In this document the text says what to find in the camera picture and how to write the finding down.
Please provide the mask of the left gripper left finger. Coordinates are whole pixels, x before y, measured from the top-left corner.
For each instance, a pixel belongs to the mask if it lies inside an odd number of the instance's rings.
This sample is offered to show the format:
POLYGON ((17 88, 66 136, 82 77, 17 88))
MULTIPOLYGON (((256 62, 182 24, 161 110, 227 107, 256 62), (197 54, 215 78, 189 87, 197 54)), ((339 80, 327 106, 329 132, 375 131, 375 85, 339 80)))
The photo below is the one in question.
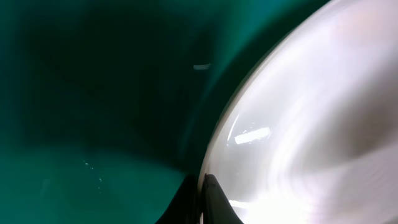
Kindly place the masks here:
POLYGON ((196 224, 197 221, 197 178, 187 175, 155 224, 196 224))

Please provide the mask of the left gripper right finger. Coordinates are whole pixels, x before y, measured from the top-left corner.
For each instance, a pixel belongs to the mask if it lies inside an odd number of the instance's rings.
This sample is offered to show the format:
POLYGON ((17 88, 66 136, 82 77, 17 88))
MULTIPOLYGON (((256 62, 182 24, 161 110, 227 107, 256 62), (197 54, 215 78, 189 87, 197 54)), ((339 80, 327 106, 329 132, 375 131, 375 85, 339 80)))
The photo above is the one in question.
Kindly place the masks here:
POLYGON ((213 174, 204 176, 200 199, 204 224, 243 224, 213 174))

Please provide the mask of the white plate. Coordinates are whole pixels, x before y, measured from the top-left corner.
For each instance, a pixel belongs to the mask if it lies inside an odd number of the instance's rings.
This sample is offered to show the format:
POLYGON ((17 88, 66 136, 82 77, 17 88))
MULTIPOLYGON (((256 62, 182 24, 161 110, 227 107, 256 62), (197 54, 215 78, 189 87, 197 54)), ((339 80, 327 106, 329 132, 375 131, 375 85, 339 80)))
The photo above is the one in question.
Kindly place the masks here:
POLYGON ((330 1, 250 72, 201 167, 243 223, 397 222, 397 1, 330 1))

